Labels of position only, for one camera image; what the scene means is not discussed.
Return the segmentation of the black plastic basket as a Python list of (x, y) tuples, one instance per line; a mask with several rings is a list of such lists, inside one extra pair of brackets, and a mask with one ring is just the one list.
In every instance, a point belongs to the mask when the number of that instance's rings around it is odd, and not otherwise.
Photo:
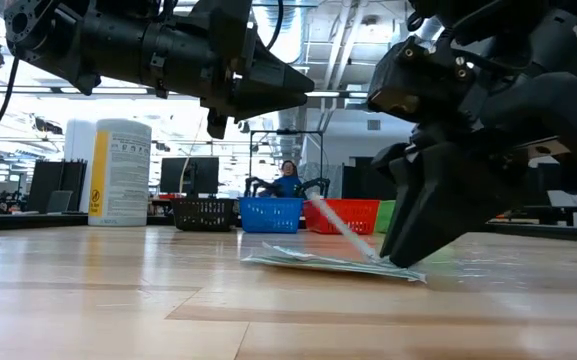
[(175, 198), (171, 200), (177, 229), (190, 232), (228, 232), (235, 224), (233, 199)]

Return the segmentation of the green plastic basket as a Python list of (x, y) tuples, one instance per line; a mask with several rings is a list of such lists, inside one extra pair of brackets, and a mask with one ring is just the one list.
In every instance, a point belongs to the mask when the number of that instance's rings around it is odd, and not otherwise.
[(385, 200), (380, 202), (375, 220), (375, 232), (386, 233), (388, 231), (395, 208), (395, 200)]

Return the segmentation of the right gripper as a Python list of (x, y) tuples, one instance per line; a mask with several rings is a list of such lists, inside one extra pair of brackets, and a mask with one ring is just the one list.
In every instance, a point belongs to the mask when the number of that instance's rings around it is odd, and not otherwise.
[(474, 100), (577, 100), (577, 10), (480, 9)]

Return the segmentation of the green-striped bandage strip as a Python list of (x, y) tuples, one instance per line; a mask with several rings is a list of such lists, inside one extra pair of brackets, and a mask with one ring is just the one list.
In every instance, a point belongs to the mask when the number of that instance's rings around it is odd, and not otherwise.
[(396, 268), (383, 264), (356, 263), (332, 258), (294, 258), (274, 255), (251, 255), (241, 260), (242, 263), (262, 264), (276, 267), (289, 267), (329, 272), (347, 272), (400, 278), (409, 282), (427, 282), (427, 276), (413, 270)]
[(270, 245), (263, 242), (262, 247), (273, 256), (288, 259), (301, 265), (330, 265), (330, 266), (368, 266), (385, 265), (386, 262), (378, 258), (368, 258), (365, 262), (351, 261), (347, 259), (326, 257), (310, 253), (302, 253), (293, 249)]
[(376, 252), (365, 241), (363, 241), (358, 234), (353, 232), (321, 197), (317, 195), (309, 195), (308, 199), (366, 261), (372, 263), (380, 261)]

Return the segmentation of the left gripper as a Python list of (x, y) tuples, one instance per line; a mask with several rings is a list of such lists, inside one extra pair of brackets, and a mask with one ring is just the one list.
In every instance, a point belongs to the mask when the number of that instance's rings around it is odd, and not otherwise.
[(209, 108), (207, 132), (223, 139), (228, 117), (244, 120), (304, 105), (314, 82), (273, 55), (247, 27), (252, 0), (199, 0), (176, 15), (163, 10), (142, 38), (142, 83), (165, 98), (170, 91)]

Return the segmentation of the black aluminium rig frame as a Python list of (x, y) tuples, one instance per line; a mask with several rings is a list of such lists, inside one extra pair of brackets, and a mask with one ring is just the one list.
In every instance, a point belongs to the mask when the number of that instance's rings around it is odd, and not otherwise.
[[(88, 217), (81, 214), (0, 215), (0, 231), (85, 226), (87, 224)], [(492, 222), (482, 225), (477, 232), (577, 241), (577, 227), (568, 226)]]

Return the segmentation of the white yellow wipes canister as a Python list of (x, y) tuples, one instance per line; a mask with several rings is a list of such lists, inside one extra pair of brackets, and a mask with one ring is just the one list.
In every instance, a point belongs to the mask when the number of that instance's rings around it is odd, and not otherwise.
[(147, 224), (152, 128), (129, 119), (96, 123), (88, 224)]

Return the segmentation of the black partition panel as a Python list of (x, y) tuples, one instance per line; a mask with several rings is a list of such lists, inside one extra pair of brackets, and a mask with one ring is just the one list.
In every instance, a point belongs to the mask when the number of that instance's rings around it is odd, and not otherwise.
[(52, 193), (66, 191), (70, 193), (66, 211), (78, 212), (86, 170), (87, 162), (85, 160), (37, 161), (27, 200), (27, 210), (48, 213)]

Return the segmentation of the person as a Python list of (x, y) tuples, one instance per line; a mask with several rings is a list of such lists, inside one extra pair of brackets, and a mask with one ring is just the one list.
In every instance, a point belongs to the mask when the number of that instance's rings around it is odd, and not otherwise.
[(271, 183), (271, 187), (265, 190), (266, 195), (277, 198), (292, 198), (298, 186), (302, 184), (295, 163), (285, 160), (281, 165), (282, 176)]

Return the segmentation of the white LED light bar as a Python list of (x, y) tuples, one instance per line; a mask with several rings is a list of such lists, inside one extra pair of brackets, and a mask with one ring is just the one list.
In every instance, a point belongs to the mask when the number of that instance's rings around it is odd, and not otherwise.
[[(5, 93), (6, 85), (0, 85), (0, 93)], [(74, 87), (45, 87), (45, 86), (13, 86), (13, 93), (21, 94), (76, 94), (79, 90)], [(155, 95), (152, 88), (142, 87), (98, 87), (92, 90), (92, 95)], [(339, 99), (366, 99), (367, 92), (360, 91), (312, 91), (306, 93), (311, 98), (339, 98)]]

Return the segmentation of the red plastic basket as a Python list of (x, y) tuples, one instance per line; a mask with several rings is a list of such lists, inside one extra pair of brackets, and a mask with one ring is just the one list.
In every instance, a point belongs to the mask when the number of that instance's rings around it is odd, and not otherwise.
[[(325, 202), (355, 233), (370, 235), (374, 231), (380, 201), (372, 199), (326, 199)], [(320, 234), (339, 234), (310, 200), (304, 202), (306, 228)]]

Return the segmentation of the blue plastic basket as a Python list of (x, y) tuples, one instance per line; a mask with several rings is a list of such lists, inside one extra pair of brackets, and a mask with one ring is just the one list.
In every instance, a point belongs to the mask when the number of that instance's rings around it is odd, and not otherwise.
[(296, 233), (302, 214), (301, 198), (241, 197), (242, 228), (248, 233)]

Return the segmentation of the black computer monitor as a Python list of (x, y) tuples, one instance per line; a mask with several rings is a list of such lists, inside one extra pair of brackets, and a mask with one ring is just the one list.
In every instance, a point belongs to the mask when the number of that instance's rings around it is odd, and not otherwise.
[(186, 195), (217, 194), (219, 158), (164, 158), (160, 191)]

